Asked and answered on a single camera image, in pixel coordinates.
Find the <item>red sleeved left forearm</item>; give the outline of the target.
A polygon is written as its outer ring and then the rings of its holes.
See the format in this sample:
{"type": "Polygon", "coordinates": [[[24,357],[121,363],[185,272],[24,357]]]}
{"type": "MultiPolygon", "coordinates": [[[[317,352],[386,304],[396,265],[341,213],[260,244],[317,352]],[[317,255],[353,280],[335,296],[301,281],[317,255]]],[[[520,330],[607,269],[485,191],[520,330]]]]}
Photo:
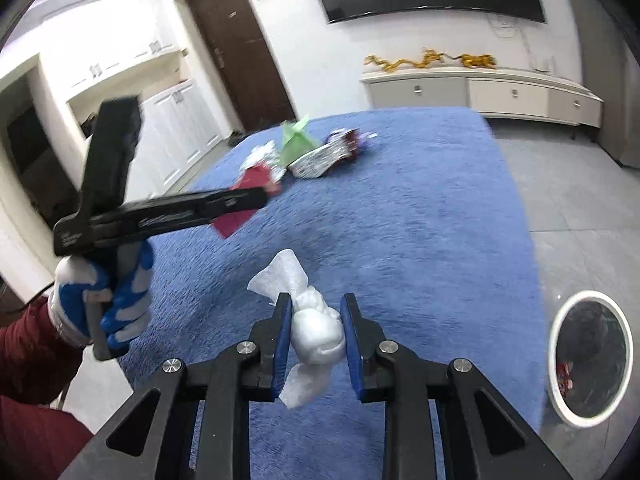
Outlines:
{"type": "Polygon", "coordinates": [[[50,404],[73,380],[82,349],[68,344],[41,297],[1,330],[1,477],[56,479],[91,440],[72,414],[50,404]]]}

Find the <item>blue white gloved left hand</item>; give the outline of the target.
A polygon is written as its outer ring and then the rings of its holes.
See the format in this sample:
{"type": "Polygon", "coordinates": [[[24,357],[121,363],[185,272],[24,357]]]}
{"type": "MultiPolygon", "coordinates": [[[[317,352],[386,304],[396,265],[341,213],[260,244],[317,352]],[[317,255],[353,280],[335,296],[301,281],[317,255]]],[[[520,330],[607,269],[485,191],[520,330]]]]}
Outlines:
{"type": "Polygon", "coordinates": [[[81,256],[62,258],[48,298],[53,327],[71,346],[87,347],[94,343],[87,309],[108,304],[100,329],[111,352],[126,352],[151,321],[153,266],[153,247],[147,240],[117,249],[114,274],[81,256]]]}

